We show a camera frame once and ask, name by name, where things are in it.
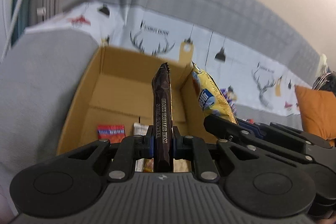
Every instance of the white cable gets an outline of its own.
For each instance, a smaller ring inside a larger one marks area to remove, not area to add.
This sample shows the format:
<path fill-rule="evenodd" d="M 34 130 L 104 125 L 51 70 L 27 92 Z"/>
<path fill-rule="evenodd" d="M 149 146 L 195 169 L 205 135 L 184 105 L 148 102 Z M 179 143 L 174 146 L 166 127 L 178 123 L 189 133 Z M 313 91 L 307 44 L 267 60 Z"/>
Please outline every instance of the white cable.
<path fill-rule="evenodd" d="M 14 12 L 13 12 L 12 21 L 11 21 L 10 27 L 9 27 L 9 34 L 7 36 L 5 48 L 3 49 L 3 52 L 2 52 L 0 63 L 5 58 L 7 50 L 10 48 L 10 43 L 11 43 L 12 35 L 13 35 L 13 32 L 14 32 L 15 23 L 17 21 L 18 15 L 19 15 L 19 11 L 20 11 L 22 1 L 23 0 L 17 0 L 17 2 L 16 2 L 15 9 L 14 9 Z"/>

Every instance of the cushion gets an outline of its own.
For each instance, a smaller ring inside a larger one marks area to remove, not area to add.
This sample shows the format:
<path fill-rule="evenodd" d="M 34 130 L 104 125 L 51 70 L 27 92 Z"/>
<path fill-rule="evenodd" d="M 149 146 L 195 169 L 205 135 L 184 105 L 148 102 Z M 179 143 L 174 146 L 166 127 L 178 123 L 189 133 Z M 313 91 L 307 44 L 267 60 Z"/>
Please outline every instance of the cushion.
<path fill-rule="evenodd" d="M 330 91 L 295 86 L 302 128 L 325 140 L 336 138 L 336 97 Z"/>

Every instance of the cardboard box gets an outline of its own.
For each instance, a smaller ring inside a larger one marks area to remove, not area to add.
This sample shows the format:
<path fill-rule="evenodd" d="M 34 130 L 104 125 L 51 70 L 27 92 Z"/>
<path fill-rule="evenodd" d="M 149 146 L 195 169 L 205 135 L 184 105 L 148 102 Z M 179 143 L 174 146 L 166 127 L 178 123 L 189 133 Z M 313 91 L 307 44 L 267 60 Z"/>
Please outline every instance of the cardboard box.
<path fill-rule="evenodd" d="M 152 79 L 165 60 L 115 47 L 101 47 L 87 67 L 73 98 L 57 154 L 97 140 L 99 124 L 153 124 Z M 181 135 L 216 137 L 203 127 L 203 113 L 191 79 L 191 66 L 168 61 L 172 87 L 173 124 Z"/>

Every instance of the yellow snack package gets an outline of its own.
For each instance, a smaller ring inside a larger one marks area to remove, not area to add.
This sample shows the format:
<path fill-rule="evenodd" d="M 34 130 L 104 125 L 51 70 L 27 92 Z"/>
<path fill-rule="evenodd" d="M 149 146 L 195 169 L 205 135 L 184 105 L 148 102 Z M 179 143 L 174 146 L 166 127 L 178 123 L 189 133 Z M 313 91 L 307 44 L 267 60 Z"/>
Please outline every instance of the yellow snack package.
<path fill-rule="evenodd" d="M 231 107 L 217 87 L 212 77 L 193 62 L 193 86 L 204 117 L 214 114 L 237 124 Z"/>

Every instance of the red snack package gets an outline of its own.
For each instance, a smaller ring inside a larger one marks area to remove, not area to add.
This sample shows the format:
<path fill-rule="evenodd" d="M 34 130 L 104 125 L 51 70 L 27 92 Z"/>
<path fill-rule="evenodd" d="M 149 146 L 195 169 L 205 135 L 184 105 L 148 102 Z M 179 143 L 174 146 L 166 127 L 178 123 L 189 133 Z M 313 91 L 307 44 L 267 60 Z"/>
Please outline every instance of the red snack package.
<path fill-rule="evenodd" d="M 120 143 L 125 138 L 125 127 L 123 124 L 102 124 L 98 125 L 98 139 L 109 139 L 110 143 Z"/>

